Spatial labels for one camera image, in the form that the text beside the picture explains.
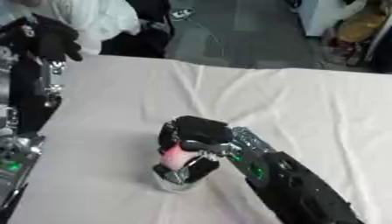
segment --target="white table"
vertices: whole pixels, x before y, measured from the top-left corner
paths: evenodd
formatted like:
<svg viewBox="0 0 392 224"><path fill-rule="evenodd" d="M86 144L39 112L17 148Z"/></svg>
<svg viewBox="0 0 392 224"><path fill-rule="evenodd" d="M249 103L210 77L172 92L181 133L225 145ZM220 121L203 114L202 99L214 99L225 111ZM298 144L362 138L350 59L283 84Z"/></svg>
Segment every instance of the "white table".
<svg viewBox="0 0 392 224"><path fill-rule="evenodd" d="M11 224L278 223L225 161L189 192L156 189L157 134L182 115L250 127L367 224L392 223L391 76L96 57L64 78L64 103Z"/></svg>

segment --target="robotic hand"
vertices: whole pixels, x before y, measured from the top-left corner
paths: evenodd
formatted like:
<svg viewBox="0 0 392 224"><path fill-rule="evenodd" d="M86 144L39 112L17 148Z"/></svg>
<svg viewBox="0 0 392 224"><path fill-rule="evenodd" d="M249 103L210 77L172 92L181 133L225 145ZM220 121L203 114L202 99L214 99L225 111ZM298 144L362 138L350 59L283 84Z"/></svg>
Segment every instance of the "robotic hand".
<svg viewBox="0 0 392 224"><path fill-rule="evenodd" d="M0 223L6 223L41 155L38 131L61 103L66 56L81 60L78 32L33 14L0 27Z"/></svg>
<svg viewBox="0 0 392 224"><path fill-rule="evenodd" d="M227 158L282 223L362 223L325 181L247 128L182 116L164 125L159 145L153 170L165 190L190 188L219 167L217 158Z"/></svg>

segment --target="silver metal part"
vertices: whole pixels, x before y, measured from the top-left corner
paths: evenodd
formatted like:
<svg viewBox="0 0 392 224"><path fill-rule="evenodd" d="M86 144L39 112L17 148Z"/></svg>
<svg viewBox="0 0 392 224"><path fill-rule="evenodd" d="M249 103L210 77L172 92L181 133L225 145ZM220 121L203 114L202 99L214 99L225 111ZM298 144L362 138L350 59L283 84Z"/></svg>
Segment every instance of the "silver metal part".
<svg viewBox="0 0 392 224"><path fill-rule="evenodd" d="M49 62L44 59L41 62L41 79L38 91L46 97L45 106L51 108L56 106L56 99L64 88L60 78L67 66L64 61Z"/></svg>
<svg viewBox="0 0 392 224"><path fill-rule="evenodd" d="M31 26L24 24L22 25L22 30L24 32L24 35L28 38L34 38L35 37L35 31L32 29Z"/></svg>
<svg viewBox="0 0 392 224"><path fill-rule="evenodd" d="M276 152L248 128L235 127L232 131L234 136L232 144L239 148L250 148L260 153Z"/></svg>
<svg viewBox="0 0 392 224"><path fill-rule="evenodd" d="M11 69L18 62L18 55L0 46L0 136L13 134L18 127L18 112L9 107Z"/></svg>
<svg viewBox="0 0 392 224"><path fill-rule="evenodd" d="M187 166L184 166L178 171L170 171L164 175L164 178L169 180L170 182L183 185L186 180L189 178L189 170Z"/></svg>
<svg viewBox="0 0 392 224"><path fill-rule="evenodd" d="M189 151L207 151L221 158L225 157L233 147L231 143L207 144L194 140L186 140L181 142L181 146L182 148L188 149Z"/></svg>

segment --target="person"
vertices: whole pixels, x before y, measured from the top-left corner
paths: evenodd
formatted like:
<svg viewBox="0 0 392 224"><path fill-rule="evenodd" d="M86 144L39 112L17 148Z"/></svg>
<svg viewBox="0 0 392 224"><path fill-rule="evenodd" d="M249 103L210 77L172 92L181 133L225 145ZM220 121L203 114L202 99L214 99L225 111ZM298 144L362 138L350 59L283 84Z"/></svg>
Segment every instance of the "person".
<svg viewBox="0 0 392 224"><path fill-rule="evenodd" d="M137 35L141 29L135 9L125 0L5 1L11 2L13 13L37 13L71 26L80 34L77 42L84 53L99 54L102 41L124 32Z"/></svg>

